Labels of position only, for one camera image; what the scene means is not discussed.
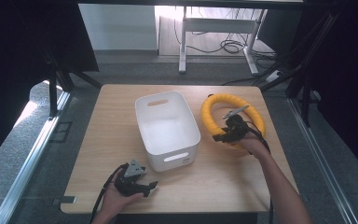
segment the hand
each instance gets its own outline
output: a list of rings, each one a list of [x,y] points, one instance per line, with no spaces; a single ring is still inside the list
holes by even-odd
[[[143,193],[136,193],[129,197],[125,197],[117,191],[114,183],[121,171],[122,169],[118,170],[115,176],[113,176],[112,182],[107,187],[106,192],[103,195],[101,210],[92,221],[93,224],[109,222],[114,216],[120,213],[126,205],[144,197]]]
[[[240,141],[235,142],[242,146],[244,149],[252,153],[257,159],[264,155],[269,155],[266,147],[260,142],[254,133],[248,132]]]

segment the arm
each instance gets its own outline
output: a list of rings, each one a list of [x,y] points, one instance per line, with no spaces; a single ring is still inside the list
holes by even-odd
[[[248,133],[240,145],[260,161],[280,223],[312,223],[307,207],[263,144]]]
[[[143,193],[136,193],[129,197],[124,197],[117,191],[114,182],[120,172],[121,170],[115,174],[112,182],[106,189],[106,192],[103,195],[103,205],[101,206],[97,216],[95,216],[94,220],[92,220],[92,224],[109,223],[109,221],[120,213],[126,205],[144,197]]]

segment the yellow hose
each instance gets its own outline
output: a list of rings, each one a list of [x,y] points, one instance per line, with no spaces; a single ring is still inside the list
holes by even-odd
[[[230,105],[236,106],[237,108],[248,105],[249,107],[243,111],[251,118],[253,124],[257,127],[258,131],[261,132],[263,137],[266,134],[266,124],[261,115],[252,105],[242,100],[238,96],[228,93],[217,93],[209,96],[201,106],[202,122],[212,135],[225,133],[225,131],[223,131],[223,129],[221,129],[212,118],[211,109],[212,106],[216,103],[228,103]]]

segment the white plastic basket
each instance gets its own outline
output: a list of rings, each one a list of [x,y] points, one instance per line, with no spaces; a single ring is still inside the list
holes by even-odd
[[[200,130],[178,91],[141,97],[135,102],[136,118],[150,165],[161,172],[193,162]]]

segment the wire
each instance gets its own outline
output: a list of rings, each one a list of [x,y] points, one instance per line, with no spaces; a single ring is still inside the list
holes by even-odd
[[[106,182],[103,185],[103,188],[101,189],[100,194],[98,195],[97,201],[94,204],[94,207],[92,208],[91,218],[89,219],[89,224],[92,223],[92,220],[95,218],[95,215],[97,214],[98,206],[101,203],[101,199],[103,198],[104,193],[106,192],[107,187],[109,186],[110,182],[112,181],[115,174],[121,169],[125,168],[126,164],[120,165],[110,176],[107,178]]]

